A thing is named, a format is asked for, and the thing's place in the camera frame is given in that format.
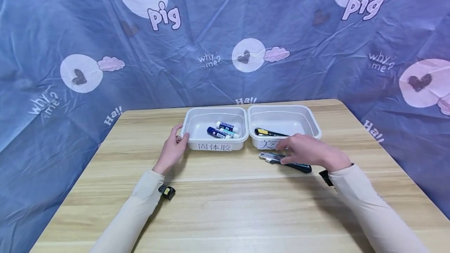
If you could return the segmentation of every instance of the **box cutter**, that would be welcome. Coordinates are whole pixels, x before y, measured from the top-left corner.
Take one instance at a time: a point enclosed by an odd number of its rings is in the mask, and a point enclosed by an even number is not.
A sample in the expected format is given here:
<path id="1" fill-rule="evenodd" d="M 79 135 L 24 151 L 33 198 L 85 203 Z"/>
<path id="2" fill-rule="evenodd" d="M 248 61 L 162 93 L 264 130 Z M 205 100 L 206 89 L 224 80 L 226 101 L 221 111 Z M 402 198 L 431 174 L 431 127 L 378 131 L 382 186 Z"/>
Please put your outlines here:
<path id="1" fill-rule="evenodd" d="M 281 159 L 286 157 L 286 155 L 279 155 L 278 153 L 267 153 L 267 152 L 261 152 L 259 156 L 260 158 L 265 159 L 266 162 L 272 164 L 281 164 Z M 311 165 L 298 163 L 289 163 L 284 165 L 302 171 L 303 173 L 311 173 L 312 171 Z"/>

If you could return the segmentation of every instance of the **blue glue stick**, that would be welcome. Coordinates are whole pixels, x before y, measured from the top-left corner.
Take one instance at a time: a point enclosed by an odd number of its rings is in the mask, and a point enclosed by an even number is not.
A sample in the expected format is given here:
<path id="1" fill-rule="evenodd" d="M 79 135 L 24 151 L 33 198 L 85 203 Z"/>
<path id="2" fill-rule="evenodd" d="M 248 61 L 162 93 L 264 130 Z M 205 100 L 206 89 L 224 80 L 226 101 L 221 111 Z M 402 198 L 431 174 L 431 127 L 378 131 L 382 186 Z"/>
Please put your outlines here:
<path id="1" fill-rule="evenodd" d="M 227 123 L 220 122 L 220 121 L 217 121 L 216 128 L 217 129 L 223 128 L 225 130 L 228 130 L 228 131 L 231 131 L 231 132 L 234 132 L 234 133 L 239 133 L 237 127 L 235 127 L 233 125 L 229 125 Z"/>
<path id="2" fill-rule="evenodd" d="M 219 130 L 213 128 L 213 127 L 208 127 L 207 132 L 208 132 L 209 135 L 212 135 L 212 136 L 214 136 L 216 138 L 221 138 L 221 139 L 229 139 L 229 138 L 231 138 L 230 135 L 228 135 L 228 134 L 226 134 L 226 133 L 224 133 L 222 131 L 219 131 Z"/>

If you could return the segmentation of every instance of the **white paper label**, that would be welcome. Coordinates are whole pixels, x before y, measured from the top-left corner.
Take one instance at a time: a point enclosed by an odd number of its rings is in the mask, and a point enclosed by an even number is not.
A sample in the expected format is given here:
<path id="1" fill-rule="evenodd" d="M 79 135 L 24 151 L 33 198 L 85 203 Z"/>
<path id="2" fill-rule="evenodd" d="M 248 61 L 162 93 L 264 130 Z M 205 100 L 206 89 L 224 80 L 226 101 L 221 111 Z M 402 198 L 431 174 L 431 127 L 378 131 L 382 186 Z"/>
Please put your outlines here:
<path id="1" fill-rule="evenodd" d="M 230 144 L 201 144 L 198 143 L 197 147 L 199 150 L 215 150 L 215 151 L 231 151 Z"/>
<path id="2" fill-rule="evenodd" d="M 279 141 L 273 140 L 264 140 L 258 141 L 258 149 L 259 150 L 274 150 Z"/>

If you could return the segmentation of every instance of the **black wrist strap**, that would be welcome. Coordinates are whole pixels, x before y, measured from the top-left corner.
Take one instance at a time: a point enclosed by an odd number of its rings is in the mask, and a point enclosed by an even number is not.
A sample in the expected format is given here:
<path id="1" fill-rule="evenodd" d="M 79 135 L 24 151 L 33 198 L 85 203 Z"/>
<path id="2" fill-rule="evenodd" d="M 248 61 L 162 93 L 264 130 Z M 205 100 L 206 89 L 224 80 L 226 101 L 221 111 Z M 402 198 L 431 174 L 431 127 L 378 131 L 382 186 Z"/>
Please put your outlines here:
<path id="1" fill-rule="evenodd" d="M 175 195 L 175 189 L 172 187 L 167 187 L 164 184 L 159 187 L 158 191 L 162 194 L 162 197 L 167 200 L 172 200 L 172 197 Z"/>
<path id="2" fill-rule="evenodd" d="M 323 170 L 322 172 L 319 172 L 319 175 L 322 177 L 322 179 L 325 181 L 325 183 L 327 183 L 327 185 L 329 187 L 334 186 L 333 183 L 331 182 L 330 178 L 328 177 L 328 170 Z"/>

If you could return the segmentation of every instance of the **person's left hand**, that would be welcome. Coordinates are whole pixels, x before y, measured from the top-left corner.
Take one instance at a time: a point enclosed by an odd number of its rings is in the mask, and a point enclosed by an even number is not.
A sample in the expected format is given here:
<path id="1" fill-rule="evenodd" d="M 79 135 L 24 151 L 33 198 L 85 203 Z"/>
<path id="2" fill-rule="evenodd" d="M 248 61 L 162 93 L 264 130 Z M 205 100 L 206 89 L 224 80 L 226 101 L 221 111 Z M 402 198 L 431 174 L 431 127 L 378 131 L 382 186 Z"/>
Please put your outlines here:
<path id="1" fill-rule="evenodd" d="M 172 128 L 169 138 L 164 142 L 164 146 L 159 156 L 158 161 L 153 167 L 153 171 L 161 175 L 166 175 L 167 172 L 174 166 L 180 158 L 183 156 L 184 150 L 189 140 L 189 133 L 185 133 L 183 138 L 177 136 L 178 129 L 182 128 L 183 125 L 177 125 Z"/>

